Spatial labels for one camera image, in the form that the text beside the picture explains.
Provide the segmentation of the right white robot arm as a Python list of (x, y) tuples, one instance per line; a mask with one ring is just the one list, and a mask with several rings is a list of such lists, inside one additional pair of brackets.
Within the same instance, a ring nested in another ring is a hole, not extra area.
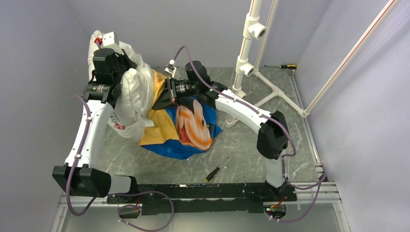
[[(290, 184), (284, 159), (296, 154), (284, 114), (260, 109), (239, 98), (225, 85), (212, 81), (200, 61), (190, 61), (185, 65), (186, 79), (177, 79), (177, 70), (172, 60), (165, 67), (168, 77), (159, 99), (154, 101), (153, 109), (179, 107), (194, 114), (194, 104), (199, 103), (233, 115), (257, 134), (257, 150), (265, 158), (267, 168), (268, 198), (277, 201), (283, 197), (285, 187)], [(292, 148), (289, 155), (285, 152), (288, 147)]]

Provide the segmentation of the yellow blue pillowcase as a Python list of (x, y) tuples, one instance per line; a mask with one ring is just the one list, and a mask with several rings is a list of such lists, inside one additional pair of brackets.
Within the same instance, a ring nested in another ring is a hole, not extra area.
[(183, 99), (176, 108), (154, 110), (147, 118), (154, 125), (146, 127), (139, 145), (164, 157), (186, 160), (206, 152), (221, 133), (216, 111), (196, 97)]

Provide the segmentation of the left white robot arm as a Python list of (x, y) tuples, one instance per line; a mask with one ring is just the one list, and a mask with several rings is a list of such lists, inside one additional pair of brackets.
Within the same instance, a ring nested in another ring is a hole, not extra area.
[(52, 177), (68, 197), (104, 198), (119, 193), (132, 203), (139, 196), (135, 177), (111, 175), (98, 166), (105, 127), (121, 96), (123, 74), (137, 65), (121, 48), (97, 49), (91, 61), (91, 80), (79, 97), (83, 113), (74, 145), (64, 164), (54, 167)]

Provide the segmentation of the white pillow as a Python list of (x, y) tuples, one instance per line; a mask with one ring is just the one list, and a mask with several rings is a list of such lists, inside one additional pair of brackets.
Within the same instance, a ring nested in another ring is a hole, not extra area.
[(117, 44), (123, 49), (136, 68), (130, 68), (121, 79), (121, 95), (107, 124), (120, 136), (139, 141), (146, 127), (153, 126), (147, 118), (154, 99), (154, 73), (133, 47), (122, 41)]

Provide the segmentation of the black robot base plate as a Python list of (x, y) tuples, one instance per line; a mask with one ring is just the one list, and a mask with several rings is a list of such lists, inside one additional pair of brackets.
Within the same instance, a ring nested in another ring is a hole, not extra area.
[(295, 202), (295, 189), (267, 182), (217, 184), (136, 184), (126, 196), (107, 196), (108, 204), (133, 204), (143, 216), (162, 213), (246, 211), (262, 213), (270, 203)]

